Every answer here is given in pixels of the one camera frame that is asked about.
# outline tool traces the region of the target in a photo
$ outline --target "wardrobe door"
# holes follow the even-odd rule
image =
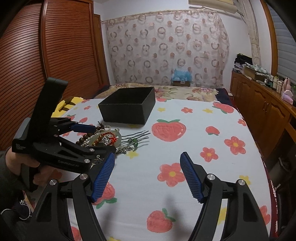
[[[68,81],[64,96],[92,98],[102,86],[89,0],[45,0],[41,44],[48,77]]]
[[[11,145],[44,85],[38,34],[42,3],[30,3],[17,13],[0,39],[0,150]]]

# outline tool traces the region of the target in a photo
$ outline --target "metal screw cap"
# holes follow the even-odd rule
[[[56,181],[55,179],[51,179],[51,180],[49,181],[49,184],[50,184],[51,186],[56,185],[56,183],[57,183],[57,181]]]
[[[81,174],[80,176],[79,176],[79,178],[81,179],[81,180],[85,180],[86,178],[87,178],[87,174]]]
[[[209,180],[215,180],[215,175],[214,174],[208,174],[207,175],[207,178],[209,179]]]
[[[243,186],[243,185],[246,184],[246,182],[245,182],[244,180],[242,180],[242,179],[239,179],[238,183],[239,183],[241,186]]]

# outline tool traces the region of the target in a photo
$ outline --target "cabinet handle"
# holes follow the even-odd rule
[[[269,103],[267,103],[266,108],[265,108],[265,113],[267,113],[267,108],[269,106]]]

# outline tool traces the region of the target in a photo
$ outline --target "human hand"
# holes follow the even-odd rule
[[[25,164],[29,167],[38,167],[40,165],[40,162],[36,161],[30,155],[14,153],[11,148],[6,153],[5,161],[8,169],[17,176],[20,175],[21,164]],[[34,175],[33,183],[41,186],[46,185],[53,170],[54,167],[41,167],[39,173]]]

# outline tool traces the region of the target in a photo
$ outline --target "window blind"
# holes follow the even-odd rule
[[[221,9],[230,13],[236,13],[237,11],[237,7],[233,4],[233,0],[188,0],[188,3],[190,5]]]
[[[276,31],[278,75],[283,78],[289,77],[296,83],[296,42],[276,11],[269,5],[268,8]]]

